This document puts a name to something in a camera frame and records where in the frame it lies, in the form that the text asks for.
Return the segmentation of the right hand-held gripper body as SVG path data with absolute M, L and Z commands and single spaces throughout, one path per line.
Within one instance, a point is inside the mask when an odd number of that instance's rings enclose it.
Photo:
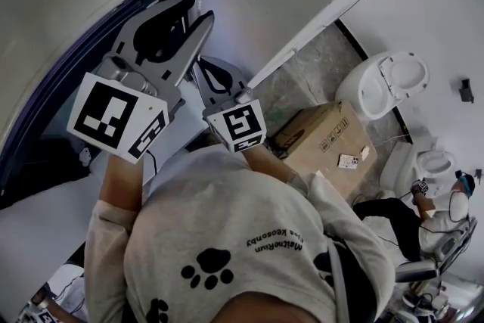
M 217 139 L 232 153 L 261 145 L 266 138 L 262 108 L 250 88 L 207 107 L 203 118 Z

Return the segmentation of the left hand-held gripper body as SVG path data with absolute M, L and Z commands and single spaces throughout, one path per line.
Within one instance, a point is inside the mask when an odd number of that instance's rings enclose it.
M 137 163 L 182 106 L 178 86 L 186 66 L 134 64 L 110 52 L 79 86 L 67 131 L 83 141 Z

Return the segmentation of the person's left forearm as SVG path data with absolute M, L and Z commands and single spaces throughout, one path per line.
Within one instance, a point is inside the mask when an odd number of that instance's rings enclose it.
M 122 210 L 138 212 L 142 203 L 143 175 L 142 159 L 133 164 L 110 155 L 99 200 Z

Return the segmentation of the person's right forearm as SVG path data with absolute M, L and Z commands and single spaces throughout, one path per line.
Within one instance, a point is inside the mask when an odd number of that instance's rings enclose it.
M 262 144 L 246 149 L 242 154 L 252 171 L 269 175 L 283 183 L 293 181 L 296 176 L 289 166 Z

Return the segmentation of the dark framed window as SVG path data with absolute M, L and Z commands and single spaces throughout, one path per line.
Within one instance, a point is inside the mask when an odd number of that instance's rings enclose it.
M 51 135 L 45 130 L 84 74 L 112 48 L 122 25 L 157 1 L 162 0 L 125 0 L 116 6 L 60 57 L 29 95 L 0 153 L 0 210 L 88 175 L 66 129 Z

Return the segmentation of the grey paw-print sweatshirt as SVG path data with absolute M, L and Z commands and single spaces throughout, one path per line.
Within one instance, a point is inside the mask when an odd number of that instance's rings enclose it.
M 90 323 L 211 323 L 233 297 L 266 293 L 344 323 L 330 240 L 369 278 L 380 317 L 395 266 L 375 233 L 317 175 L 283 183 L 221 146 L 174 159 L 138 212 L 98 199 L 85 243 Z

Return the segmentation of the white patterned phone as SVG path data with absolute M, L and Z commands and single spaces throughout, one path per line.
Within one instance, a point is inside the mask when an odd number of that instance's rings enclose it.
M 341 154 L 337 166 L 340 169 L 357 169 L 359 158 L 354 155 Z

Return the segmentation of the large cardboard box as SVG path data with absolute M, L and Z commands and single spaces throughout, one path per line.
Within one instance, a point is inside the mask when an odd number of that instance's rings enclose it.
M 342 197 L 349 197 L 377 160 L 377 152 L 352 106 L 333 102 L 300 110 L 272 138 L 281 159 L 300 175 L 320 170 Z M 361 149 L 370 147 L 366 160 Z M 359 158 L 357 169 L 340 169 L 341 154 Z

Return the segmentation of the round white tankless toilet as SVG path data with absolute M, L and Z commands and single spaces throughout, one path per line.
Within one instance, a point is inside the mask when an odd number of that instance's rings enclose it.
M 400 102 L 429 85 L 427 63 L 409 51 L 385 51 L 355 67 L 337 88 L 335 99 L 346 101 L 361 121 L 378 120 Z

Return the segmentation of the white windowsill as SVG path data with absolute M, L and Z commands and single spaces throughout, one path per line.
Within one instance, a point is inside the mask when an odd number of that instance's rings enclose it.
M 203 102 L 191 82 L 182 82 L 185 105 L 151 144 L 144 180 L 154 176 L 205 128 Z M 85 242 L 108 155 L 101 152 L 87 177 L 50 188 L 0 210 L 0 317 L 14 323 L 30 297 Z

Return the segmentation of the white toilet with tank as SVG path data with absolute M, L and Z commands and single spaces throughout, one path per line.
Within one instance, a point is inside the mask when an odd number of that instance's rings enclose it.
M 380 187 L 402 198 L 419 182 L 432 185 L 448 178 L 455 165 L 454 154 L 437 150 L 435 138 L 413 144 L 398 141 L 380 175 Z

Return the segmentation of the white ceramic fixture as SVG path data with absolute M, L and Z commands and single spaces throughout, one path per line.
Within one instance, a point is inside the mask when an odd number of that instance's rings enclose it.
M 85 305 L 84 268 L 66 263 L 48 280 L 54 301 L 69 313 L 88 321 Z

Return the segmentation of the grey chair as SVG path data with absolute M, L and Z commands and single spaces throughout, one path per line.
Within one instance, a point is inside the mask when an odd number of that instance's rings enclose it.
M 418 262 L 405 262 L 396 268 L 397 283 L 411 283 L 438 278 L 468 248 L 476 229 L 475 217 L 467 217 L 457 228 L 442 233 L 432 252 L 421 252 Z

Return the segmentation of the pile of electronic equipment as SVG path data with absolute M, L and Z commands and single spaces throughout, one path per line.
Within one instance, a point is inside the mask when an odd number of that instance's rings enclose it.
M 398 284 L 389 306 L 390 323 L 478 323 L 484 286 L 433 281 Z

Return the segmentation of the black wall-mounted holder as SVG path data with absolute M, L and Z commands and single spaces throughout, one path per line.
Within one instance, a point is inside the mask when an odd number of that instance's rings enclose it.
M 459 88 L 459 93 L 460 93 L 462 102 L 466 102 L 466 103 L 470 102 L 471 104 L 474 102 L 474 96 L 472 93 L 472 89 L 470 87 L 469 79 L 461 80 L 461 87 Z

